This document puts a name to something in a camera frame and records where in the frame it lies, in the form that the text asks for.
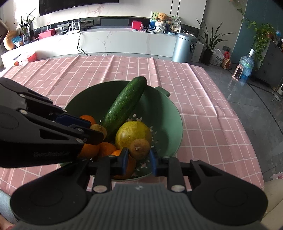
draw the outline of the gray fabric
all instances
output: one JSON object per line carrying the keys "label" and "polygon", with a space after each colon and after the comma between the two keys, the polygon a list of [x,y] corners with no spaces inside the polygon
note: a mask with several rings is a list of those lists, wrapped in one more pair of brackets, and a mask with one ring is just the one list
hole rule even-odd
{"label": "gray fabric", "polygon": [[10,208],[10,196],[0,190],[0,214],[12,224],[16,224],[17,220]]}

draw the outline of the bottle cap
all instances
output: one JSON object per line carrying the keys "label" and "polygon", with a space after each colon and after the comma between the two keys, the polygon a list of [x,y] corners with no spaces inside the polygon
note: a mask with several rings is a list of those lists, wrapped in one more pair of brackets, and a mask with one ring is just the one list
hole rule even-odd
{"label": "bottle cap", "polygon": [[254,54],[254,50],[251,49],[251,50],[250,50],[250,55],[252,56],[253,54]]}

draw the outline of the teddy bear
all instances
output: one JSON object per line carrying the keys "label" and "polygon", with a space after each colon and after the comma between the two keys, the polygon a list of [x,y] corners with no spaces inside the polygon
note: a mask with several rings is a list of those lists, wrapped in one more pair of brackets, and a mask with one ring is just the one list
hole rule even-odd
{"label": "teddy bear", "polygon": [[170,24],[170,22],[166,21],[168,18],[167,14],[165,13],[159,13],[156,22],[155,22],[155,31],[156,33],[165,33],[165,26],[166,23]]}

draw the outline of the beige sofa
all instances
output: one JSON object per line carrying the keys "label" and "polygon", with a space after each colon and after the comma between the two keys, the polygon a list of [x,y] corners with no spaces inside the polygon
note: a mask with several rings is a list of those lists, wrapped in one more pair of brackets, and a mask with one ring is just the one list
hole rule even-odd
{"label": "beige sofa", "polygon": [[279,230],[283,226],[283,180],[265,182],[264,192],[268,207],[261,222],[269,230]]}

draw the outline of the teal wall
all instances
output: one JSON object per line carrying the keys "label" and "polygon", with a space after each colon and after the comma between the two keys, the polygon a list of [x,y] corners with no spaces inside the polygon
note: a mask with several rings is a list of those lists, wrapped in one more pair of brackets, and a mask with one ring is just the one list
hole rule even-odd
{"label": "teal wall", "polygon": [[[258,25],[270,23],[275,30],[283,33],[283,9],[273,0],[248,0],[245,18],[256,21]],[[242,56],[249,54],[254,35],[255,32],[251,28],[248,29],[247,23],[244,22],[231,55],[232,63],[238,63]]]}

